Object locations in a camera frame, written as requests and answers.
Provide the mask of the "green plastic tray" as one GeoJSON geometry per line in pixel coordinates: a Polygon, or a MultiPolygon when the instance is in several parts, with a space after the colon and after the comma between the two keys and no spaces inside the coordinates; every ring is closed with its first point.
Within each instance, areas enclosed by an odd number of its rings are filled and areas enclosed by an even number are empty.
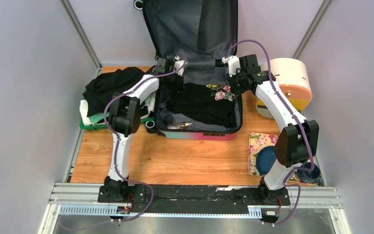
{"type": "MultiPolygon", "coordinates": [[[[153,120],[153,117],[147,117],[147,118],[142,118],[140,121],[141,121],[141,125],[145,124],[147,121],[151,121],[153,120]]],[[[86,130],[86,131],[98,131],[98,130],[104,130],[104,129],[107,129],[107,126],[105,125],[104,122],[100,123],[100,124],[96,124],[96,125],[84,125],[83,123],[83,120],[80,119],[80,122],[79,122],[79,127],[83,130],[86,130]]]]}

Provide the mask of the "black floral print garment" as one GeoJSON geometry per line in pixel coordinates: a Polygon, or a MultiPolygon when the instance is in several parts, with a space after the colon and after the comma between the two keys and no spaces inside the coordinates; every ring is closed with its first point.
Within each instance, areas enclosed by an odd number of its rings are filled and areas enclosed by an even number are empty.
{"type": "Polygon", "coordinates": [[[184,91],[175,94],[166,102],[166,108],[174,114],[204,124],[236,126],[236,95],[229,85],[195,83],[184,84],[184,91]]]}

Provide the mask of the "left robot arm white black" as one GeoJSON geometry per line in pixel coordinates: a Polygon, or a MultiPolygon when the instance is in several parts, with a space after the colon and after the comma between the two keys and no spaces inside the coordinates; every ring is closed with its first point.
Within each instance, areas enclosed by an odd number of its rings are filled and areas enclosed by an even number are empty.
{"type": "Polygon", "coordinates": [[[139,81],[124,92],[117,92],[106,105],[105,124],[113,136],[111,165],[100,188],[103,195],[111,195],[117,202],[124,202],[129,197],[128,160],[133,135],[141,124],[141,103],[157,91],[162,78],[181,82],[188,61],[180,56],[174,59],[159,58],[152,69],[152,74],[142,75],[139,81]]]}

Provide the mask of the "black clothing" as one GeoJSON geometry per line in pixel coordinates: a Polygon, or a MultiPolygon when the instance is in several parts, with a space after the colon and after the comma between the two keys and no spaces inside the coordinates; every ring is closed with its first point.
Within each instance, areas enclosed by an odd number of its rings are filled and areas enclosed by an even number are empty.
{"type": "Polygon", "coordinates": [[[100,74],[91,80],[85,86],[83,93],[83,97],[88,103],[87,117],[104,112],[106,105],[112,100],[116,92],[124,93],[132,89],[144,74],[137,67],[128,67],[100,74]]]}

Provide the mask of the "white cloth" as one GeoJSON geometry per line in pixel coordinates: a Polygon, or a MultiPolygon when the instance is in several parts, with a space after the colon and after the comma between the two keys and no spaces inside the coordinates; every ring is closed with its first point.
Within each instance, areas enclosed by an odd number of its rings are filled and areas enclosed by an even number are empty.
{"type": "Polygon", "coordinates": [[[80,101],[79,111],[80,111],[81,120],[83,122],[83,125],[84,126],[92,125],[91,120],[87,116],[87,114],[88,114],[88,102],[86,100],[83,99],[83,100],[80,101]]]}

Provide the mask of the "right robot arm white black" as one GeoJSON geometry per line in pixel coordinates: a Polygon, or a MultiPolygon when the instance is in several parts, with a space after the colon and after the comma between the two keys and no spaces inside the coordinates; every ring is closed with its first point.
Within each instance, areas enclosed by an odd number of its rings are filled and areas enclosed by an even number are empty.
{"type": "Polygon", "coordinates": [[[319,125],[307,120],[291,103],[287,94],[300,96],[307,92],[306,66],[294,58],[268,60],[266,70],[258,65],[257,57],[228,56],[222,58],[228,68],[227,80],[237,96],[251,91],[260,99],[276,121],[280,135],[275,143],[276,160],[270,171],[261,178],[256,197],[261,204],[276,204],[286,192],[285,184],[291,174],[311,161],[316,154],[319,125]]]}

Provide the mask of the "round pastel drawer cabinet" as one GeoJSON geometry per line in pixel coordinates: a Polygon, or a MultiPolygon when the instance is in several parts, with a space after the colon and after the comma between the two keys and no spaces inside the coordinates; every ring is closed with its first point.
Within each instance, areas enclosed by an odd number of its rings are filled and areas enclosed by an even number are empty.
{"type": "Polygon", "coordinates": [[[302,112],[312,100],[312,91],[305,64],[294,58],[270,60],[271,73],[284,96],[302,112]]]}

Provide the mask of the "green tie-dye garment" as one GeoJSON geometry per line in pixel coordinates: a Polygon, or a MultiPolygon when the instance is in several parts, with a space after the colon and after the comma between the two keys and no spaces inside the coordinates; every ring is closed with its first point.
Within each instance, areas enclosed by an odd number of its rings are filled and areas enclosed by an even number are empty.
{"type": "MultiPolygon", "coordinates": [[[[145,103],[141,104],[141,119],[147,118],[151,114],[151,112],[154,109],[154,102],[155,102],[155,94],[151,94],[145,99],[145,103]]],[[[92,125],[100,124],[103,118],[104,118],[103,113],[98,113],[98,114],[95,114],[89,117],[89,119],[92,122],[92,125]]]]}

